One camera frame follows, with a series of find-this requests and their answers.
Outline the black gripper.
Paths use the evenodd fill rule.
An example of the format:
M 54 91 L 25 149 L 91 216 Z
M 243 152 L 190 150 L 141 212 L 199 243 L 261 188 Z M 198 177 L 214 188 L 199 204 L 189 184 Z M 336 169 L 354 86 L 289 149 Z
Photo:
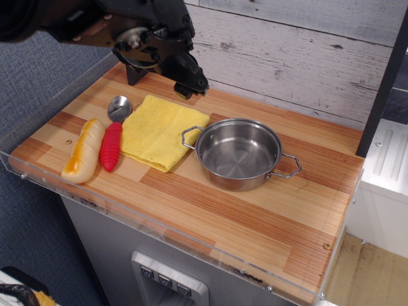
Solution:
M 206 96 L 209 89 L 202 68 L 188 52 L 167 58 L 165 77 L 175 81 L 174 91 L 185 100 L 192 95 Z

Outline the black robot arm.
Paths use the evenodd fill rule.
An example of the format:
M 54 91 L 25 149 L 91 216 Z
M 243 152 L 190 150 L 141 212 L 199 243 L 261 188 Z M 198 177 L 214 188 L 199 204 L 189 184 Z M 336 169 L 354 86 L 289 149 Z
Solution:
M 60 43 L 110 47 L 129 85 L 148 72 L 173 80 L 184 99 L 209 84 L 191 55 L 195 35 L 184 1 L 1 1 L 1 41 L 45 31 Z

